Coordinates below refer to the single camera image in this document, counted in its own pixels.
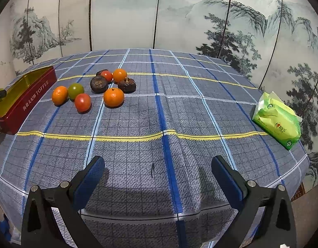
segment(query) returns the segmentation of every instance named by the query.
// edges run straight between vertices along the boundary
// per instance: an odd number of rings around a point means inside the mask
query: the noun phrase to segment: green tissue package
[[[257,103],[252,120],[279,141],[287,150],[301,136],[302,118],[274,93],[264,92]]]

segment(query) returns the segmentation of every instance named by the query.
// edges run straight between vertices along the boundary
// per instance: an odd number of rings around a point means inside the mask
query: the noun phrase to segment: metal bolt
[[[33,191],[33,192],[35,192],[37,189],[38,189],[38,186],[37,186],[37,185],[33,185],[33,186],[31,187],[31,191]]]
[[[255,186],[256,186],[256,182],[253,181],[253,180],[247,181],[247,184],[248,184],[250,187],[255,187]]]
[[[280,191],[285,191],[285,187],[284,187],[283,185],[278,185],[278,189],[279,189]]]
[[[60,183],[60,187],[62,187],[62,188],[66,188],[66,187],[68,187],[69,186],[69,182],[68,181],[62,181],[61,183]]]

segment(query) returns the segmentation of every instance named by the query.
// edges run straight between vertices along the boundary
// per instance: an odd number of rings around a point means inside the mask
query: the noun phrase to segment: green tomato
[[[0,91],[3,91],[4,88],[0,88]],[[0,99],[0,102],[3,101],[3,98]]]
[[[79,83],[73,83],[72,85],[69,86],[68,92],[69,92],[70,99],[75,100],[77,95],[84,93],[84,88]]]

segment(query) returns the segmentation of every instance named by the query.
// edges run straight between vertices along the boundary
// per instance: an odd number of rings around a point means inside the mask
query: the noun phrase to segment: dark brown round vegetable
[[[108,88],[108,81],[105,77],[97,75],[91,79],[90,87],[94,93],[104,93]]]
[[[97,75],[100,75],[102,72],[104,72],[104,71],[108,71],[108,69],[104,69],[104,70],[100,70],[100,71],[98,71],[97,73],[96,73],[96,76]]]
[[[124,93],[132,93],[136,90],[136,83],[134,79],[126,77],[118,83],[118,88]]]

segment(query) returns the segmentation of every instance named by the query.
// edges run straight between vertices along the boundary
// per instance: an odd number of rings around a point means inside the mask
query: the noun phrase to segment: open tin box
[[[53,66],[24,74],[0,102],[0,132],[18,132],[36,103],[57,81]]]

